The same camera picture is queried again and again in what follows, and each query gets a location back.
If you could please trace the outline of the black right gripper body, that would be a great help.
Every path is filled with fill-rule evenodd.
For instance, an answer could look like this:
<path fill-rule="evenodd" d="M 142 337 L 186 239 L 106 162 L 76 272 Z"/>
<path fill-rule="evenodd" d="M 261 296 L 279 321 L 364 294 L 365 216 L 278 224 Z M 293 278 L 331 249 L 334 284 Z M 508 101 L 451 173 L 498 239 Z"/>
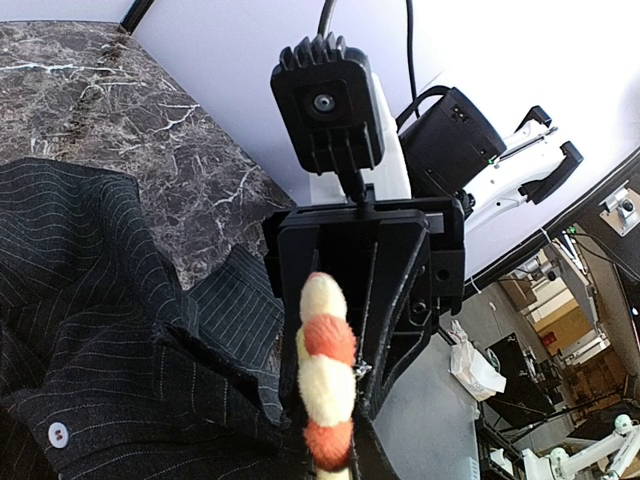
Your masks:
<path fill-rule="evenodd" d="M 300 207 L 274 213 L 263 231 L 271 286 L 290 315 L 314 271 L 338 282 L 352 315 L 461 307 L 464 216 L 453 197 Z"/>

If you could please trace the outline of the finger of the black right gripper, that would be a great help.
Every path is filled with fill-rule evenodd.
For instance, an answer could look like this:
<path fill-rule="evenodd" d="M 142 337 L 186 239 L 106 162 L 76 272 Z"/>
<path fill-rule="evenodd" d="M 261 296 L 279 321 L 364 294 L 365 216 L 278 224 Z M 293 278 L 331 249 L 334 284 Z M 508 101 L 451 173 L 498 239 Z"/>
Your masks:
<path fill-rule="evenodd" d="M 282 300 L 285 311 L 279 396 L 285 413 L 296 408 L 296 332 L 301 326 L 302 288 L 317 265 L 320 225 L 313 222 L 284 222 L 278 234 Z"/>
<path fill-rule="evenodd" d="M 425 217 L 380 222 L 366 281 L 357 363 L 368 368 L 358 381 L 358 412 L 377 417 L 388 394 L 385 371 L 398 321 L 420 268 L 430 259 L 429 221 Z"/>

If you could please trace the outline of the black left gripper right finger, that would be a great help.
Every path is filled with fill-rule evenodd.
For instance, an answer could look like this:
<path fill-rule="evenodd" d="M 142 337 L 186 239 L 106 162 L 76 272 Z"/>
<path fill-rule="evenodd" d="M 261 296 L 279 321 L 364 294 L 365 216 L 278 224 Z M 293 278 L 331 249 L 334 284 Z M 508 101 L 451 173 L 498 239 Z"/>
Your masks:
<path fill-rule="evenodd" d="M 357 480 L 399 480 L 375 432 L 373 422 L 357 407 L 350 450 L 352 478 Z"/>

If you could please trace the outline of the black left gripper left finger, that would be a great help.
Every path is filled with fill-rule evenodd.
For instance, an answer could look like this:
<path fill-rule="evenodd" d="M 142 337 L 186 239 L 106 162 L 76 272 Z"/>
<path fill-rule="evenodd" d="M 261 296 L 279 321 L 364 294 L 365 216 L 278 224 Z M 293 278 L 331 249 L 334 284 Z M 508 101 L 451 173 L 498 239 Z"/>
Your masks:
<path fill-rule="evenodd" d="M 279 478 L 286 480 L 316 479 L 314 460 L 304 438 L 308 415 L 302 402 L 298 401 L 287 415 L 290 423 L 283 431 Z"/>

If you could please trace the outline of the dark pinstriped garment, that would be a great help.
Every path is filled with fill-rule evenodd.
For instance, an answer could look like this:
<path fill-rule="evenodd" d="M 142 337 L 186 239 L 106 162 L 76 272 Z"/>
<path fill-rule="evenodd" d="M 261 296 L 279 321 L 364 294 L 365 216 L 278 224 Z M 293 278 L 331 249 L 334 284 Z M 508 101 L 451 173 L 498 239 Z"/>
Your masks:
<path fill-rule="evenodd" d="M 184 290 L 130 176 L 1 169 L 1 475 L 280 479 L 284 311 L 234 248 Z"/>

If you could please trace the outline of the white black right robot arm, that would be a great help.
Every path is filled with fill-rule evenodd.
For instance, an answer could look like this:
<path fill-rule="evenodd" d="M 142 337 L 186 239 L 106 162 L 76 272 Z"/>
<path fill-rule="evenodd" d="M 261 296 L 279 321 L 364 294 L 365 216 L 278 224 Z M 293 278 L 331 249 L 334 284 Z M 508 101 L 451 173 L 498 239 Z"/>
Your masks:
<path fill-rule="evenodd" d="M 297 399 L 294 337 L 309 274 L 331 274 L 346 296 L 358 339 L 356 413 L 374 419 L 396 379 L 428 345 L 440 314 L 461 308 L 465 235 L 526 202 L 544 201 L 581 163 L 540 107 L 501 138 L 461 91 L 436 86 L 428 93 L 435 103 L 418 120 L 398 120 L 408 199 L 301 207 L 263 224 L 267 271 L 286 309 L 285 406 Z"/>

